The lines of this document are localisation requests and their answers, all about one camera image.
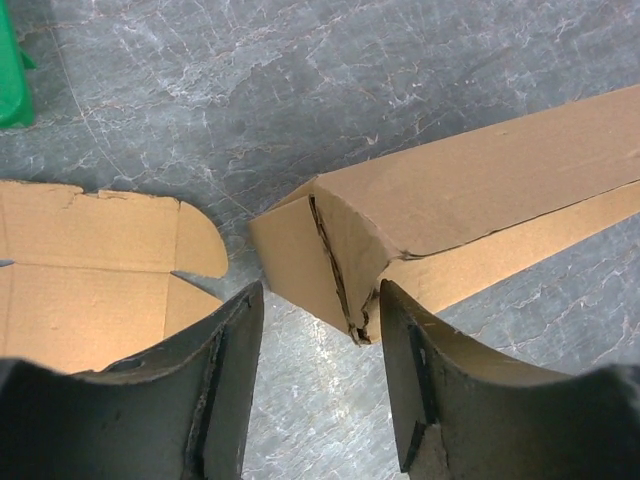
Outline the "green plastic tray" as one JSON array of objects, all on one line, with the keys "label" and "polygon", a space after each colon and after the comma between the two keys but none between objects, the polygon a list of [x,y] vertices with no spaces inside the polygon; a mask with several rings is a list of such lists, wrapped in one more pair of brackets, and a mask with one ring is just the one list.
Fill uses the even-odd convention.
[{"label": "green plastic tray", "polygon": [[4,0],[0,6],[0,123],[2,129],[29,127],[35,114],[26,70],[35,69],[33,60],[17,41]]}]

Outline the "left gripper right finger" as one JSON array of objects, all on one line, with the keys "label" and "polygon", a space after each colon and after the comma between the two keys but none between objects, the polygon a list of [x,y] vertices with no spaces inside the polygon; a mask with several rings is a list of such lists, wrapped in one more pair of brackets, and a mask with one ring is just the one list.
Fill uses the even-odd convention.
[{"label": "left gripper right finger", "polygon": [[639,369],[577,376],[516,360],[381,284],[400,470],[412,479],[635,479]]}]

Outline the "small cardboard box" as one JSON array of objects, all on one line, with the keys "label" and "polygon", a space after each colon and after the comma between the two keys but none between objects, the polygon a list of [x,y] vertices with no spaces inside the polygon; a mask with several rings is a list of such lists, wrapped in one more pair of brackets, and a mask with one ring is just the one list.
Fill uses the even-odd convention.
[{"label": "small cardboard box", "polygon": [[187,274],[220,278],[216,226],[171,198],[63,184],[1,184],[1,353],[102,370],[214,312]]}]

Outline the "large cardboard box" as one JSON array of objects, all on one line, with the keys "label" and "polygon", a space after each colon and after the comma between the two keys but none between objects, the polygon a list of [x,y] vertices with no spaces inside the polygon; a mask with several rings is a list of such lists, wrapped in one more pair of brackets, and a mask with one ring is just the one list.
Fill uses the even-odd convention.
[{"label": "large cardboard box", "polygon": [[385,279],[440,312],[638,210],[633,86],[318,175],[249,228],[270,289],[364,345]]}]

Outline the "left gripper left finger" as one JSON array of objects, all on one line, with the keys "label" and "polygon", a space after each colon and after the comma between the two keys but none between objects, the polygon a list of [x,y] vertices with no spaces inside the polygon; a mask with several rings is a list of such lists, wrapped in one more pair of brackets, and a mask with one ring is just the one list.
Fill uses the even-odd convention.
[{"label": "left gripper left finger", "polygon": [[102,371],[1,362],[5,479],[238,479],[264,322],[254,282]]}]

